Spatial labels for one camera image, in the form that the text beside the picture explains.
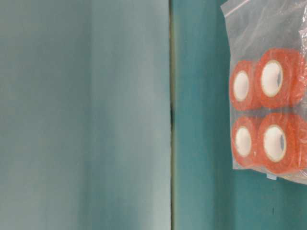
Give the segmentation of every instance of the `tape roll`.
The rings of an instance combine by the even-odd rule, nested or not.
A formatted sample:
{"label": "tape roll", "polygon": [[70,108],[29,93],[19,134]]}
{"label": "tape roll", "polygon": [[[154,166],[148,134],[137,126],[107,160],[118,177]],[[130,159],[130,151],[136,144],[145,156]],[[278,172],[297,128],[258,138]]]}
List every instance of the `tape roll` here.
{"label": "tape roll", "polygon": [[258,109],[261,104],[254,87],[254,67],[251,61],[240,61],[229,80],[229,97],[236,110]]}
{"label": "tape roll", "polygon": [[306,62],[297,50],[269,49],[256,66],[255,90],[264,107],[291,107],[302,100],[306,86]]}
{"label": "tape roll", "polygon": [[294,173],[307,166],[307,123],[295,114],[267,115],[258,131],[258,153],[274,174]]}
{"label": "tape roll", "polygon": [[257,155],[257,131],[260,120],[242,116],[232,128],[232,153],[236,162],[244,168],[261,165]]}

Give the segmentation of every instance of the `orange tape roll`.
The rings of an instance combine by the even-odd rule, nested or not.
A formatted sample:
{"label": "orange tape roll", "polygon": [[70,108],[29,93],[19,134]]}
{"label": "orange tape roll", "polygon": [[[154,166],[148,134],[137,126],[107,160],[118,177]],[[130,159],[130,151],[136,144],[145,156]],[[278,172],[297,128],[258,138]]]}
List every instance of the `orange tape roll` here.
{"label": "orange tape roll", "polygon": [[307,123],[295,114],[267,115],[258,131],[258,153],[274,174],[294,173],[307,166]]}
{"label": "orange tape roll", "polygon": [[255,71],[255,90],[264,107],[293,106],[302,100],[306,86],[306,62],[297,50],[273,48],[262,55]]}
{"label": "orange tape roll", "polygon": [[261,165],[257,156],[257,131],[260,120],[242,116],[232,128],[232,153],[239,165],[244,168]]}
{"label": "orange tape roll", "polygon": [[236,110],[258,109],[261,104],[254,87],[254,66],[251,61],[240,61],[229,80],[229,97]]}

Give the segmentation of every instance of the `plastic bag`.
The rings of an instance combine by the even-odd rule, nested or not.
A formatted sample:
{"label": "plastic bag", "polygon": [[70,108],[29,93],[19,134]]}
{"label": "plastic bag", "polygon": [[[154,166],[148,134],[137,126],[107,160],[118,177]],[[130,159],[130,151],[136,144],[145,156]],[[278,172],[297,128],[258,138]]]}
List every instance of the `plastic bag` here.
{"label": "plastic bag", "polygon": [[229,0],[234,169],[307,184],[307,0]]}

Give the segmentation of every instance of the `white tape core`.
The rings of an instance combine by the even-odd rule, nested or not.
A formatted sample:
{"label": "white tape core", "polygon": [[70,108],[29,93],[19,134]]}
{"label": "white tape core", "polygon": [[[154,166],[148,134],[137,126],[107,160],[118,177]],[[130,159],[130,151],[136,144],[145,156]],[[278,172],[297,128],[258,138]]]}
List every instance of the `white tape core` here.
{"label": "white tape core", "polygon": [[240,71],[234,82],[234,95],[237,101],[241,102],[245,100],[248,95],[249,80],[248,74],[245,71]]}
{"label": "white tape core", "polygon": [[250,153],[251,136],[249,130],[244,126],[236,132],[236,150],[242,157],[246,157]]}
{"label": "white tape core", "polygon": [[261,74],[262,91],[268,97],[274,97],[283,84],[283,68],[276,60],[269,61]]}
{"label": "white tape core", "polygon": [[264,150],[267,157],[273,162],[279,162],[283,159],[287,141],[283,130],[276,125],[270,126],[264,133]]}

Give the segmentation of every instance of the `teal wall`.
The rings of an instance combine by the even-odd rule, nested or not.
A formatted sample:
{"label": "teal wall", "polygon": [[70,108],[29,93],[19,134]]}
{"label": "teal wall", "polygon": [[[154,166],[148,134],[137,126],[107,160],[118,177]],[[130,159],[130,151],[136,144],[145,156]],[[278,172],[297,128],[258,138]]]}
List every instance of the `teal wall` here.
{"label": "teal wall", "polygon": [[83,230],[91,5],[0,1],[0,229]]}
{"label": "teal wall", "polygon": [[0,2],[0,229],[170,229],[168,3]]}
{"label": "teal wall", "polygon": [[304,230],[307,186],[232,170],[223,0],[172,0],[175,230]]}
{"label": "teal wall", "polygon": [[90,225],[169,230],[168,3],[93,0]]}

